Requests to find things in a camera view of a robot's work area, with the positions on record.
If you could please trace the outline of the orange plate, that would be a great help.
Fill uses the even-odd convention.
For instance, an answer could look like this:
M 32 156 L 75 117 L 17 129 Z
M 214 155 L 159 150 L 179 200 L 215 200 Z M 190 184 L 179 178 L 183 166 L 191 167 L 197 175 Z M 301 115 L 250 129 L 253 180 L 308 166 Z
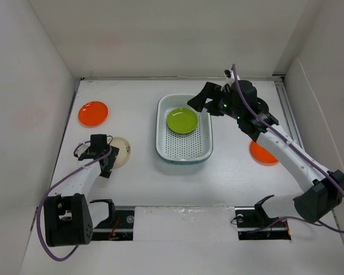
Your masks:
M 84 104 L 78 111 L 78 120 L 87 127 L 95 127 L 103 123 L 108 117 L 109 111 L 105 103 L 90 101 Z
M 278 163 L 278 160 L 269 151 L 254 141 L 251 141 L 249 150 L 252 157 L 261 164 L 274 165 Z

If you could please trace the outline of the beige plate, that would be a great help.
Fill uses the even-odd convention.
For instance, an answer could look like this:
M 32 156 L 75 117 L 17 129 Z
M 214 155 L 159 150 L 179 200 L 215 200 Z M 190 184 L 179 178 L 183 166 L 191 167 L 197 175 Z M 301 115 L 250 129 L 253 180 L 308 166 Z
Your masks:
M 108 137 L 110 145 L 119 149 L 119 153 L 116 157 L 114 168 L 120 168 L 125 165 L 130 159 L 131 146 L 130 143 L 122 137 Z

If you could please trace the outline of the green plate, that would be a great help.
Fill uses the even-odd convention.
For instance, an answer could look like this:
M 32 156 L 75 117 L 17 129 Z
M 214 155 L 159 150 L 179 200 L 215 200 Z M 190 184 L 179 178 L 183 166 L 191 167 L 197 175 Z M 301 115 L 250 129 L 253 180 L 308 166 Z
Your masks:
M 169 112 L 167 125 L 177 134 L 188 134 L 197 128 L 198 116 L 189 108 L 176 108 Z

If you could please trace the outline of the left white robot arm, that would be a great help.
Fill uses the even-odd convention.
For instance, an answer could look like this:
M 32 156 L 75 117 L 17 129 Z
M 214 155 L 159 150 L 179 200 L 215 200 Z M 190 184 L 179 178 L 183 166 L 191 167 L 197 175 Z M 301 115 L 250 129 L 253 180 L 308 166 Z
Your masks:
M 91 187 L 100 177 L 108 179 L 112 173 L 117 147 L 110 145 L 106 134 L 91 135 L 84 152 L 74 151 L 76 172 L 66 176 L 64 188 L 57 195 L 44 200 L 46 244 L 50 247 L 86 245 L 93 230 L 101 224 L 112 226 L 116 210 L 112 199 L 87 199 Z

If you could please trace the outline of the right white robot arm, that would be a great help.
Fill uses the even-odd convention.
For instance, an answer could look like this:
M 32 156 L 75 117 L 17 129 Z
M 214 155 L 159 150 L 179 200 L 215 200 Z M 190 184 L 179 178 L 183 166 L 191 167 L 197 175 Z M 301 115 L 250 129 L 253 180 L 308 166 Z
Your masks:
M 320 220 L 344 197 L 344 173 L 334 172 L 316 162 L 284 131 L 257 96 L 250 81 L 238 80 L 220 86 L 207 82 L 202 91 L 187 102 L 197 112 L 236 119 L 239 129 L 269 151 L 295 178 L 303 191 L 293 199 L 298 214 L 307 222 Z

